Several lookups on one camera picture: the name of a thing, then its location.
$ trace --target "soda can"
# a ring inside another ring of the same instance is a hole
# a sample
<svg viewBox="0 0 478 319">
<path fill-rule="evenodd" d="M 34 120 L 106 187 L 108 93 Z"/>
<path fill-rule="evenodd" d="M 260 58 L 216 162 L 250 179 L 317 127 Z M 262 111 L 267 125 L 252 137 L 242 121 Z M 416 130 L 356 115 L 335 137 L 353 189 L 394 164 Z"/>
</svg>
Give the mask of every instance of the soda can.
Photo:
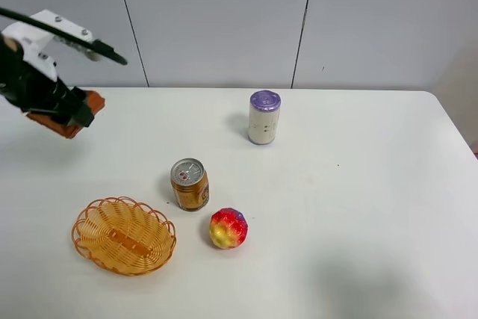
<svg viewBox="0 0 478 319">
<path fill-rule="evenodd" d="M 171 185 L 179 207 L 185 211 L 198 211 L 209 201 L 208 174 L 195 158 L 183 158 L 173 165 Z"/>
<path fill-rule="evenodd" d="M 253 93 L 249 102 L 249 139 L 256 145 L 265 145 L 276 138 L 281 109 L 278 93 L 262 90 Z"/>
</svg>

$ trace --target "can label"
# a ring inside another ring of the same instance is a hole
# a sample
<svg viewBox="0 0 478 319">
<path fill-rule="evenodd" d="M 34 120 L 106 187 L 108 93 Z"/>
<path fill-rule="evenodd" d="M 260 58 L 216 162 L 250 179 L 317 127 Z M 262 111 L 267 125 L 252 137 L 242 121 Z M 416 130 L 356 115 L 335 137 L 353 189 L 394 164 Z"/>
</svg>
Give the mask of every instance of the can label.
<svg viewBox="0 0 478 319">
<path fill-rule="evenodd" d="M 276 138 L 280 109 L 274 112 L 260 112 L 249 107 L 249 139 L 258 145 L 271 143 Z"/>
<path fill-rule="evenodd" d="M 185 188 L 173 183 L 173 190 L 179 206 L 186 211 L 197 211 L 204 207 L 209 201 L 209 183 L 205 175 L 200 183 Z"/>
</svg>

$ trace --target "gray wall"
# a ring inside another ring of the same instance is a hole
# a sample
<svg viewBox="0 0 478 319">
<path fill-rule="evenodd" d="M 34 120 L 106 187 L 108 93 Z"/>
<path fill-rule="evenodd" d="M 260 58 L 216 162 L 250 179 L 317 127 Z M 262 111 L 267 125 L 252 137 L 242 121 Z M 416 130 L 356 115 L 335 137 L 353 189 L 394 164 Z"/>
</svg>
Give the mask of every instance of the gray wall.
<svg viewBox="0 0 478 319">
<path fill-rule="evenodd" d="M 306 2 L 0 0 L 0 5 L 27 14 L 45 8 L 60 13 L 129 60 L 128 66 L 93 63 L 51 44 L 46 51 L 57 60 L 60 76 L 79 85 L 290 87 L 302 34 L 294 87 L 430 90 L 443 81 L 453 86 L 449 68 L 478 38 L 478 0 L 308 0 L 302 32 Z M 0 19 L 0 28 L 9 23 Z"/>
<path fill-rule="evenodd" d="M 104 59 L 89 61 L 75 50 L 52 42 L 45 51 L 58 63 L 58 74 L 67 84 L 100 86 L 146 86 L 123 0 L 0 0 L 0 6 L 31 15 L 49 9 L 90 29 L 93 36 L 125 56 L 128 66 Z M 0 17 L 0 28 L 11 24 Z"/>
<path fill-rule="evenodd" d="M 478 0 L 310 0 L 294 87 L 431 90 L 477 36 Z"/>
</svg>

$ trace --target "red and yellow ball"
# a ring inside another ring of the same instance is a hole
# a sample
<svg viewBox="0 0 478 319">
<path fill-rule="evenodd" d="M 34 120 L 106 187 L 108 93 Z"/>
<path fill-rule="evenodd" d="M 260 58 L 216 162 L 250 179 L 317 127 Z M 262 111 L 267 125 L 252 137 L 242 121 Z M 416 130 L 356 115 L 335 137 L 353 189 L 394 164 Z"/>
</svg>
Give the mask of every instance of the red and yellow ball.
<svg viewBox="0 0 478 319">
<path fill-rule="evenodd" d="M 233 208 L 223 208 L 211 217 L 209 236 L 223 250 L 239 247 L 246 240 L 246 219 Z"/>
</svg>

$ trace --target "orange basket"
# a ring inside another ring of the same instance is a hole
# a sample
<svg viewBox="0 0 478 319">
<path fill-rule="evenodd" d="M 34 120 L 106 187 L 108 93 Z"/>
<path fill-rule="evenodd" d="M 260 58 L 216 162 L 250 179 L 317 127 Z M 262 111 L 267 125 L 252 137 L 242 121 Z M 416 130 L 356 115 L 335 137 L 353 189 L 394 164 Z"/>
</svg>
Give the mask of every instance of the orange basket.
<svg viewBox="0 0 478 319">
<path fill-rule="evenodd" d="M 164 214 L 128 197 L 91 202 L 72 228 L 75 248 L 101 268 L 139 276 L 173 255 L 176 229 Z"/>
</svg>

